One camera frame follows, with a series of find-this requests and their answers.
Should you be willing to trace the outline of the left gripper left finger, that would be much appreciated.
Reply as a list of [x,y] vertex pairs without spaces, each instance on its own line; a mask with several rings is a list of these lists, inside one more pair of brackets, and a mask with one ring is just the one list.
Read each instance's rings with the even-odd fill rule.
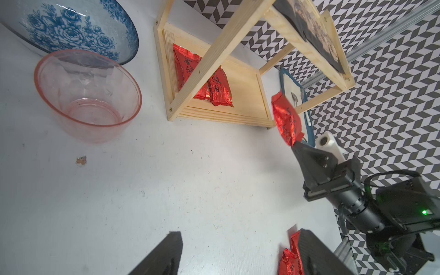
[[181,232],[171,231],[129,275],[177,275],[182,251]]

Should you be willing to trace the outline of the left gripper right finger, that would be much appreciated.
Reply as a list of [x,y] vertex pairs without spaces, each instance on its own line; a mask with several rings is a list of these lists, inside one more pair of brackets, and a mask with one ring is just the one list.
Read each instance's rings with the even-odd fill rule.
[[299,231],[297,246],[305,275],[354,274],[310,230]]

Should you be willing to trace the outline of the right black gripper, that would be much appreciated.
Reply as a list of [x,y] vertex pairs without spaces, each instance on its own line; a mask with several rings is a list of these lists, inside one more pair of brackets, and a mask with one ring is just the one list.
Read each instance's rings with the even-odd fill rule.
[[338,159],[330,152],[316,149],[302,142],[291,147],[305,183],[304,198],[314,201],[361,188],[358,158],[352,158],[338,165]]

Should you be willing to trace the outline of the red tea bag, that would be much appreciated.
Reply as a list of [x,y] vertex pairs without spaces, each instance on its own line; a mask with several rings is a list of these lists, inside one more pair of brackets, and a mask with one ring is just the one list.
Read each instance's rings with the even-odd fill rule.
[[293,275],[303,275],[303,263],[301,261],[301,255],[299,250],[300,231],[297,231],[291,235],[291,252],[293,254],[294,272]]
[[304,137],[301,119],[282,91],[272,96],[272,109],[276,126],[285,143],[292,147],[301,142]]
[[233,107],[232,92],[225,71],[219,67],[208,80],[211,93],[210,102],[214,106]]
[[[173,52],[178,77],[178,88],[181,90],[191,74],[194,72],[201,58],[197,54],[180,47],[177,44],[173,45]],[[211,94],[207,83],[202,86],[194,98],[199,100],[211,100]]]
[[278,275],[299,275],[300,267],[297,255],[289,249],[284,249],[279,267]]

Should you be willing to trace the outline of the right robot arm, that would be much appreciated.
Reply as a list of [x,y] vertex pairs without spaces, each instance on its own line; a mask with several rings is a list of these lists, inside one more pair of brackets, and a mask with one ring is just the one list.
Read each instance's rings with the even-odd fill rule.
[[361,179],[357,158],[339,161],[334,154],[305,143],[291,147],[303,177],[307,201],[325,198],[338,208],[339,225],[366,235],[367,248],[389,272],[416,274],[434,254],[426,251],[421,234],[440,228],[440,199],[420,173],[410,170],[383,172],[407,176],[391,186],[372,183],[380,174]]

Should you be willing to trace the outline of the wooden two-tier shelf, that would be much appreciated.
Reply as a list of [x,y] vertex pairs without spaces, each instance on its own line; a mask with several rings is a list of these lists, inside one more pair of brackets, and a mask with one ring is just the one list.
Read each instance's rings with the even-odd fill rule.
[[[163,1],[155,21],[154,36],[167,119],[173,121],[176,118],[187,118],[274,127],[262,76],[294,50],[300,52],[333,82],[332,88],[299,105],[296,109],[298,113],[309,111],[353,88],[356,82],[332,16],[329,11],[319,12],[312,1],[305,4],[328,34],[340,61],[341,71],[336,70],[310,42],[300,37],[288,20],[274,8],[272,1],[243,1],[222,30],[210,32],[211,43],[168,23],[173,2]],[[252,57],[241,44],[259,19],[265,19],[288,41],[287,46],[266,63]],[[176,44],[203,58],[183,88],[178,87],[174,65],[173,46]],[[224,69],[228,76],[233,92],[232,107],[214,107],[208,102],[195,99],[197,91],[217,68]]]

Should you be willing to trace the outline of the teal tray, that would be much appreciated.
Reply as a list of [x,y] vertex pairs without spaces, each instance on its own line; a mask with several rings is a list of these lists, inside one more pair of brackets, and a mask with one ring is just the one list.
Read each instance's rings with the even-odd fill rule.
[[[285,68],[280,69],[280,85],[282,93],[294,108],[307,102],[307,93],[304,88]],[[302,142],[315,147],[316,139],[309,111],[303,112],[299,117],[301,119],[301,129],[304,133]]]

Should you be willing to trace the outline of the pink transparent cup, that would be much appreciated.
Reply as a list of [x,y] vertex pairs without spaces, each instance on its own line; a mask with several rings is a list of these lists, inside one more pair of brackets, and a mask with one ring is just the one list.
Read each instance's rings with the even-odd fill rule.
[[34,84],[57,124],[92,144],[118,137],[142,106],[141,89],[120,64],[86,50],[61,50],[43,57]]

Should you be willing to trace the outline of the blue white ceramic bowl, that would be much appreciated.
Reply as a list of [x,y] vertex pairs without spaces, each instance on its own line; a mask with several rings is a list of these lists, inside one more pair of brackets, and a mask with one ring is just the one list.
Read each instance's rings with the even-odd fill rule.
[[1,1],[1,24],[46,53],[80,49],[130,62],[136,27],[118,1]]

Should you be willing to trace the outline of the pink handled spoon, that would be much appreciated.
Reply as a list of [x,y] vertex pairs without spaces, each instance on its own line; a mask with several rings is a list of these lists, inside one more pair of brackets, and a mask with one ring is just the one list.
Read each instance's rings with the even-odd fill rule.
[[298,106],[298,102],[299,102],[297,96],[293,92],[291,92],[291,97],[292,97],[292,100],[293,100],[293,106],[297,107]]

